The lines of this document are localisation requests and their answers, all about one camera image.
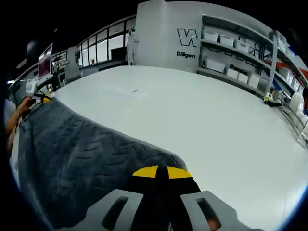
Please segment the person's right hand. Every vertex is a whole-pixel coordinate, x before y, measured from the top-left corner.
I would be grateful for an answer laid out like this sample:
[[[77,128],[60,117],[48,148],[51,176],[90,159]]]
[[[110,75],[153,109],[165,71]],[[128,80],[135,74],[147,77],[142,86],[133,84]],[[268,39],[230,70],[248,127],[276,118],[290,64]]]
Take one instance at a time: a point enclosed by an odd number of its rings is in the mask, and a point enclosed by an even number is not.
[[[221,227],[219,221],[215,218],[207,218],[206,220],[211,231],[216,231]]]

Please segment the person's left hand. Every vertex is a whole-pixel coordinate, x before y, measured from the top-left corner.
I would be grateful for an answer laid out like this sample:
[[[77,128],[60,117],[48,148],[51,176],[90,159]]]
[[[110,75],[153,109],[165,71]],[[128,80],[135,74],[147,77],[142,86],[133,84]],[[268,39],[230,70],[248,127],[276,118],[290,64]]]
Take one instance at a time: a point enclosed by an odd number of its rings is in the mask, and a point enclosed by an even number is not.
[[[19,116],[21,116],[25,112],[25,110],[27,110],[32,104],[33,99],[31,97],[25,97],[16,109]]]

